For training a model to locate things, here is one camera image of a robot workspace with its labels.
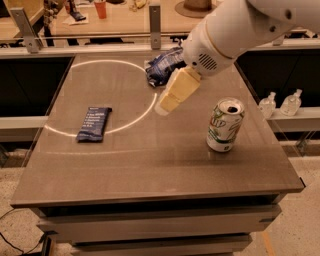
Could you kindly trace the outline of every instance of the can lid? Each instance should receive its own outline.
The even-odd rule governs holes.
[[[224,98],[218,103],[219,109],[228,115],[239,115],[244,111],[241,101],[234,98]]]

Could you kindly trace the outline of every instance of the beverage can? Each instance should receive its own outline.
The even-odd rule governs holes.
[[[214,107],[209,123],[207,143],[215,151],[231,150],[244,118],[244,105],[235,98],[223,98]]]

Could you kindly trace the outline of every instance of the white bottle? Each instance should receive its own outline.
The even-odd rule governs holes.
[[[268,98],[264,98],[259,102],[259,109],[265,118],[270,118],[273,111],[276,109],[276,102],[274,101],[275,96],[276,93],[271,92]]]
[[[294,116],[301,106],[301,93],[302,90],[297,89],[293,95],[289,95],[287,98],[285,98],[280,107],[280,112],[286,116]]]

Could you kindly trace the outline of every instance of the floor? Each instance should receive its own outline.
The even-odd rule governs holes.
[[[263,232],[253,233],[253,242],[242,252],[234,256],[317,256],[320,240],[320,152],[319,145],[311,145],[313,156],[297,156],[288,152],[289,159],[298,175],[302,177],[306,188],[302,193],[290,194],[285,197],[280,206],[282,213]],[[10,211],[10,198],[19,182],[24,168],[21,166],[21,156],[11,156],[4,167],[0,169],[0,216]],[[36,227],[37,217],[28,209],[14,210],[0,217],[0,232],[12,245],[24,252],[36,247],[32,252],[41,251],[38,241],[42,236]],[[54,245],[51,255],[70,256],[68,244]],[[0,238],[0,255],[21,255],[21,251],[12,248]]]

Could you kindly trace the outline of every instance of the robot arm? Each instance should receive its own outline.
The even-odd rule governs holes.
[[[315,0],[225,0],[183,42],[184,61],[202,76],[214,75],[296,26],[319,32],[319,14]]]

